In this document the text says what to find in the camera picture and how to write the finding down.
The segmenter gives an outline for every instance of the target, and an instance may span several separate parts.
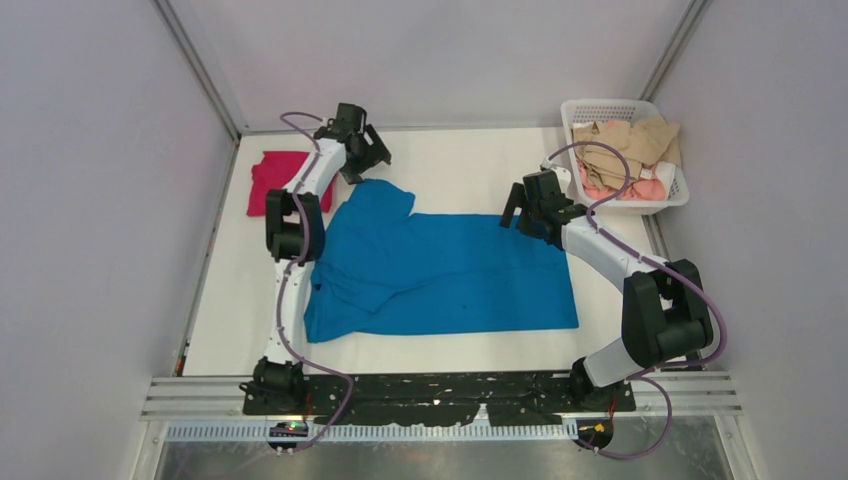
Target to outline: laundry basket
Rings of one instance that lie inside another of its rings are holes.
[[[566,144],[574,142],[571,126],[575,123],[587,123],[606,120],[627,120],[635,122],[641,118],[658,115],[660,112],[653,104],[639,100],[568,100],[562,104],[562,124],[565,128]],[[574,149],[568,150],[570,170],[574,179],[569,186],[569,196],[576,202],[591,205],[596,200],[586,195],[577,169],[577,156]],[[598,212],[623,213],[628,215],[653,215],[665,207],[677,207],[689,201],[689,189],[683,178],[683,170],[675,169],[668,198],[665,200],[612,200],[598,207]]]

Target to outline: folded red cloth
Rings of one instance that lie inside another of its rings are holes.
[[[286,186],[300,170],[307,152],[265,152],[262,161],[251,169],[253,173],[253,187],[250,189],[250,199],[247,202],[247,216],[259,217],[265,215],[265,197],[268,191],[280,189]],[[321,211],[329,212],[333,205],[333,183],[330,181],[327,191],[321,197]]]

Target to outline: blue fabric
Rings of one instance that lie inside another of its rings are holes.
[[[577,327],[563,252],[495,215],[410,215],[414,201],[366,180],[339,207],[312,272],[309,342]]]

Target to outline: white table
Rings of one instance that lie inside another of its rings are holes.
[[[564,145],[562,129],[380,132],[392,165],[364,175],[416,195],[416,212],[500,215],[513,182],[538,171]],[[249,375],[262,357],[273,315],[274,264],[264,218],[247,217],[253,165],[266,150],[309,150],[296,134],[242,139],[198,307],[184,375]],[[352,187],[339,178],[334,210]],[[328,224],[333,212],[325,215]],[[644,251],[641,217],[601,216]],[[583,261],[568,257],[579,328],[462,335],[382,336],[353,333],[306,345],[307,358],[347,373],[421,373],[566,369],[620,335],[621,295]]]

